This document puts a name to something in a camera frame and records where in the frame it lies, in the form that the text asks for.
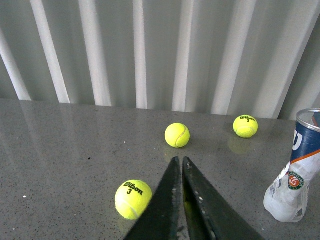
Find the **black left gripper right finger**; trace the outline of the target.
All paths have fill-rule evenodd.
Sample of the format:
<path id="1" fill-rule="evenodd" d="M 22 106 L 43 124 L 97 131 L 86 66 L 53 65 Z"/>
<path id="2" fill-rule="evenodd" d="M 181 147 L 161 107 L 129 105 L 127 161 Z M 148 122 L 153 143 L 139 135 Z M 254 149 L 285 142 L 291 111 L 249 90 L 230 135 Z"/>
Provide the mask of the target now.
<path id="1" fill-rule="evenodd" d="M 183 158 L 183 200 L 191 240 L 262 240 L 188 157 Z"/>

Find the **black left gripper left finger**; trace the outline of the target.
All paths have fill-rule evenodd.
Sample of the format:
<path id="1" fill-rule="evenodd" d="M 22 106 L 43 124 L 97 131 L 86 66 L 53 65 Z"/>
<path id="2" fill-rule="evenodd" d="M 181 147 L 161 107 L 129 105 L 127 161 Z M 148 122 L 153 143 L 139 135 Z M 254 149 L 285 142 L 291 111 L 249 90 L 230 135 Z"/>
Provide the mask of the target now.
<path id="1" fill-rule="evenodd" d="M 126 240 L 175 240 L 182 195 L 182 174 L 177 156 L 170 161 L 148 207 Z"/>

